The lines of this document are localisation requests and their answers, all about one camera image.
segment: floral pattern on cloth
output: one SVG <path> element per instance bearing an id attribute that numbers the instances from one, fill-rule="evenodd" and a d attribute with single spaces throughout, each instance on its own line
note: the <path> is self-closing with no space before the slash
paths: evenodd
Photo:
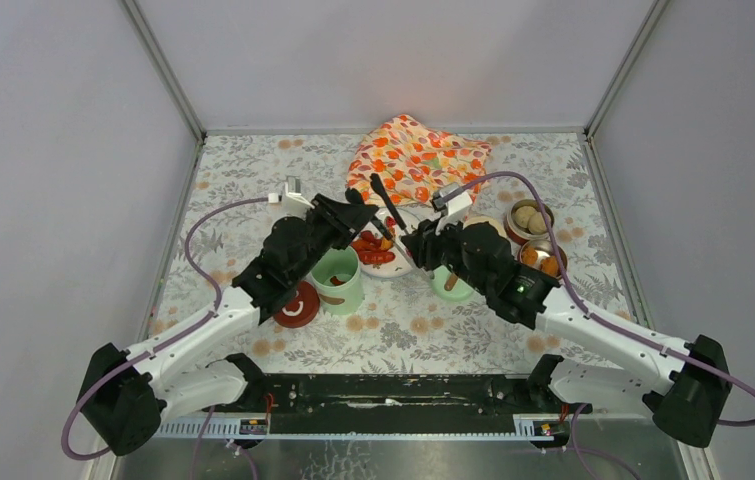
<path id="1" fill-rule="evenodd" d="M 585 299 L 623 317 L 630 308 L 622 289 L 613 245 L 604 229 L 580 140 L 576 134 L 469 135 L 492 145 L 490 171 L 527 176 L 545 203 L 557 212 L 560 246 L 568 272 Z M 300 177 L 307 198 L 321 193 L 344 198 L 350 159 L 362 135 L 210 135 L 197 167 L 162 301 L 150 319 L 153 336 L 209 308 L 213 289 L 189 265 L 183 243 L 189 228 L 224 204 L 279 192 L 287 175 Z M 513 179 L 497 179 L 483 190 L 471 215 L 502 219 L 529 191 Z M 430 207 L 405 207 L 419 218 Z M 222 286 L 259 254 L 279 206 L 247 205 L 209 219 L 192 239 L 194 259 Z M 512 245 L 513 252 L 518 249 Z M 553 353 L 580 363 L 606 364 L 600 356 L 554 335 L 512 325 L 474 294 L 466 303 L 448 303 L 420 275 L 394 280 L 364 277 L 365 300 L 351 315 L 320 312 L 303 328 L 273 320 L 218 339 L 196 360 L 203 368 L 232 353 L 246 353 L 268 373 L 510 373 L 527 374 L 541 355 Z"/>
<path id="2" fill-rule="evenodd" d="M 367 203 L 383 205 L 371 191 L 377 173 L 395 205 L 428 203 L 433 193 L 451 183 L 466 184 L 486 174 L 483 163 L 492 151 L 486 142 L 425 127 L 409 115 L 398 115 L 365 136 L 348 173 L 348 186 Z M 478 184 L 472 199 L 480 192 Z"/>

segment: robotic arm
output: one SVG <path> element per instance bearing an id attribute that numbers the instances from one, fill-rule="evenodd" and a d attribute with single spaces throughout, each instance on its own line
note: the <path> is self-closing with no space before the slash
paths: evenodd
<path id="1" fill-rule="evenodd" d="M 437 220 L 424 220 L 401 237 L 416 266 L 431 271 L 446 266 L 485 296 L 502 319 L 561 336 L 597 352 L 622 367 L 577 364 L 545 355 L 528 383 L 559 402 L 591 403 L 595 409 L 653 416 L 670 436 L 690 445 L 706 446 L 730 392 L 726 382 L 684 362 L 645 348 L 585 317 L 544 273 L 517 262 L 509 242 L 488 224 L 462 228 L 471 205 L 467 193 L 443 198 L 459 187 L 434 196 Z M 257 380 L 263 374 L 244 355 L 231 355 L 206 368 L 186 373 L 222 337 L 255 328 L 295 298 L 297 284 L 331 248 L 346 248 L 369 222 L 377 207 L 340 203 L 323 195 L 307 202 L 299 186 L 289 182 L 283 197 L 288 210 L 303 216 L 278 220 L 262 251 L 223 291 L 210 321 L 186 333 L 212 310 L 210 305 L 165 333 L 120 352 L 108 344 L 92 356 L 80 397 L 110 371 L 140 354 L 150 355 L 107 382 L 81 411 L 116 455 L 145 443 L 163 422 L 210 405 L 253 404 L 261 399 Z M 677 351 L 727 371 L 721 346 L 706 337 L 694 344 L 650 331 L 589 308 L 610 322 L 650 337 Z M 169 348 L 154 346 L 180 337 Z"/>

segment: gray floor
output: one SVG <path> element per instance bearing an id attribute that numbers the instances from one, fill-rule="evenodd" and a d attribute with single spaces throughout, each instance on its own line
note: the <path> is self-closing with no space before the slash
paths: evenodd
<path id="1" fill-rule="evenodd" d="M 615 454 L 643 480 L 685 479 L 676 442 L 643 421 L 586 419 L 581 446 Z M 193 441 L 154 439 L 123 459 L 118 479 L 185 480 Z M 573 453 L 517 454 L 529 444 L 450 441 L 267 441 L 250 450 L 259 476 L 271 479 L 590 479 Z M 599 478 L 630 474 L 606 460 L 588 457 Z M 198 480 L 250 479 L 248 462 L 222 441 L 205 441 Z"/>

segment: floral tablecloth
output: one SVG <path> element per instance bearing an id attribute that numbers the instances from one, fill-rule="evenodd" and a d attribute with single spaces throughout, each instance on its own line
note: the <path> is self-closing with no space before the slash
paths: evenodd
<path id="1" fill-rule="evenodd" d="M 556 235 L 569 258 L 578 292 L 629 318 L 612 244 L 604 229 L 585 159 L 575 134 L 469 135 L 493 149 L 489 172 L 526 175 L 557 213 Z M 154 335 L 207 305 L 211 286 L 183 256 L 188 229 L 223 204 L 282 191 L 287 175 L 301 178 L 307 197 L 343 198 L 348 165 L 361 135 L 210 136 L 198 166 L 181 239 L 151 316 Z M 502 218 L 529 192 L 517 180 L 496 180 L 481 191 L 472 213 Z M 425 215 L 424 206 L 406 207 Z M 239 207 L 209 220 L 192 241 L 199 264 L 222 285 L 258 252 L 279 207 Z M 222 338 L 198 365 L 247 353 L 269 373 L 529 373 L 543 353 L 601 363 L 592 352 L 555 336 L 497 318 L 482 296 L 464 304 L 440 300 L 418 275 L 364 279 L 365 301 L 349 316 L 324 313 L 300 329 L 268 321 L 249 333 Z"/>

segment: red lid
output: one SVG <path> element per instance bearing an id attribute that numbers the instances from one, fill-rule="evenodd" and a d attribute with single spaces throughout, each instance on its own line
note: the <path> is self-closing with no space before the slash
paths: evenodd
<path id="1" fill-rule="evenodd" d="M 274 315 L 274 320 L 286 328 L 298 328 L 311 322 L 318 315 L 318 292 L 307 282 L 298 284 L 297 296 Z"/>

